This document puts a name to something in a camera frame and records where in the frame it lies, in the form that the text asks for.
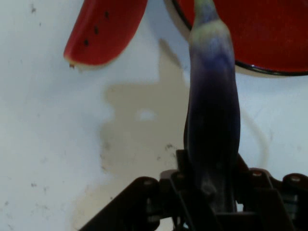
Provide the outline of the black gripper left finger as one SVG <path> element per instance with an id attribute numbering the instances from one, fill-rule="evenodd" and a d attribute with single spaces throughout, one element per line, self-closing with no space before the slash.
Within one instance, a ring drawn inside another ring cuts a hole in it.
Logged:
<path id="1" fill-rule="evenodd" d="M 108 203 L 81 230 L 155 231 L 160 221 L 172 218 L 174 230 L 215 231 L 217 218 L 201 191 L 192 184 L 186 150 L 176 151 L 178 168 L 160 179 L 139 177 Z"/>

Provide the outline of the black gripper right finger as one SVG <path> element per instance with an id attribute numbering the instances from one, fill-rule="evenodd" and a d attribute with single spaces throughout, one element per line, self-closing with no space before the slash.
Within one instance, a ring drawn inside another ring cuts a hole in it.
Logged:
<path id="1" fill-rule="evenodd" d="M 282 180 L 269 171 L 249 167 L 239 155 L 234 173 L 237 200 L 259 218 L 262 231 L 308 229 L 308 177 L 290 173 Z"/>

